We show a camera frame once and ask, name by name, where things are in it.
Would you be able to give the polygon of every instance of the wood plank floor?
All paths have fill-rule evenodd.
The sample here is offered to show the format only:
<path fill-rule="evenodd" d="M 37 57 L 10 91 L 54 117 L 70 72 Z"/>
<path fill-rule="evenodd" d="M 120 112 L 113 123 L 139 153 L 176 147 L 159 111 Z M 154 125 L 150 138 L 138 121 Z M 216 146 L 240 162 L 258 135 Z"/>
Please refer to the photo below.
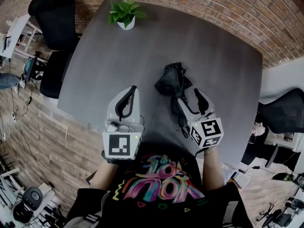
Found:
<path fill-rule="evenodd" d="M 48 58 L 51 51 L 46 49 L 43 39 L 33 44 L 30 50 L 43 51 L 44 58 Z M 15 56 L 11 60 L 10 68 L 6 65 L 1 72 L 21 75 L 25 59 Z M 26 110 L 25 101 L 31 94 L 31 83 L 26 89 L 20 89 L 19 95 L 13 93 L 14 105 L 18 106 L 21 115 Z M 96 170 L 101 160 L 102 129 L 77 122 L 72 116 L 56 108 L 57 100 L 49 99 L 33 87 L 32 102 L 28 112 L 17 120 L 24 136 L 20 134 L 18 124 L 9 124 L 10 108 L 13 107 L 11 90 L 0 91 L 0 115 L 3 127 L 10 137 L 0 148 L 0 153 L 9 153 L 8 162 L 14 160 L 14 167 L 20 167 L 19 181 L 25 186 L 39 186 L 42 182 L 51 181 L 56 187 L 56 195 L 62 200 L 62 208 L 66 213 L 73 204 L 78 188 L 88 187 L 85 178 Z M 256 159 L 253 164 L 261 165 L 263 161 Z M 275 173 L 283 172 L 281 165 L 269 169 Z M 293 195 L 296 187 L 292 183 L 270 180 L 273 176 L 263 170 L 249 170 L 252 179 L 241 196 L 246 206 L 248 215 L 256 227 L 261 227 L 262 222 L 256 224 L 258 213 L 268 208 L 269 202 L 274 202 L 276 208 L 281 208 L 288 196 Z"/>

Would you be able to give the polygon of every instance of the potted plant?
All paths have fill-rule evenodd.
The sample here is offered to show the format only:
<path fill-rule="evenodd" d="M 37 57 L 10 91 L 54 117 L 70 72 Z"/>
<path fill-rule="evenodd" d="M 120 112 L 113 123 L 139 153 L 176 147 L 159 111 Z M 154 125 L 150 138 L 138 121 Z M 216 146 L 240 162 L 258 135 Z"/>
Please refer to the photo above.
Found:
<path fill-rule="evenodd" d="M 135 4 L 133 0 L 124 0 L 118 3 L 111 2 L 109 22 L 111 24 L 117 23 L 124 30 L 132 29 L 135 24 L 135 18 L 143 19 L 146 17 L 145 13 L 138 10 L 139 7 L 140 5 Z"/>

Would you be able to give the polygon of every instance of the white cube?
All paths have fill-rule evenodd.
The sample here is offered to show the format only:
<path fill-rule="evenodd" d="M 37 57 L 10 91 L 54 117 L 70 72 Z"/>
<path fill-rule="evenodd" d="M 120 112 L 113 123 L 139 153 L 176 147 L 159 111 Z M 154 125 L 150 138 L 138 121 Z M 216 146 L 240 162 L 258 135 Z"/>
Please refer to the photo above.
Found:
<path fill-rule="evenodd" d="M 192 123 L 190 136 L 200 149 L 218 145 L 224 136 L 220 118 Z"/>

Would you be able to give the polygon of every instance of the sleeve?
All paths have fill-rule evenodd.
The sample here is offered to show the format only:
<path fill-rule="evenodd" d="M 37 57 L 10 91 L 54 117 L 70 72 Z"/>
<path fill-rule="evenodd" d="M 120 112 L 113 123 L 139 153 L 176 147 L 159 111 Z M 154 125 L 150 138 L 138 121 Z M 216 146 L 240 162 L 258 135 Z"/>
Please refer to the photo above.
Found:
<path fill-rule="evenodd" d="M 107 192 L 100 189 L 78 189 L 76 200 L 67 214 L 66 223 L 75 217 L 95 214 L 101 210 L 101 201 Z"/>
<path fill-rule="evenodd" d="M 230 182 L 226 186 L 211 191 L 206 197 L 215 205 L 223 225 L 232 224 L 240 228 L 253 228 L 247 215 L 243 200 L 238 188 Z"/>

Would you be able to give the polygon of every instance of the red brick wall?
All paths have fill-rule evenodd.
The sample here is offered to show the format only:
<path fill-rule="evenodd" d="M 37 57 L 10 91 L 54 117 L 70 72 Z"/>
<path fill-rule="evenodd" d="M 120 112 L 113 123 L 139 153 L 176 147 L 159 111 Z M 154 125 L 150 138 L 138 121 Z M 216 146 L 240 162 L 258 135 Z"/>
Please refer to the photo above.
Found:
<path fill-rule="evenodd" d="M 0 31 L 7 19 L 27 12 L 31 0 L 0 0 Z M 303 0 L 136 0 L 207 20 L 263 54 L 263 67 L 304 56 Z M 83 31 L 103 0 L 76 0 L 76 27 Z"/>

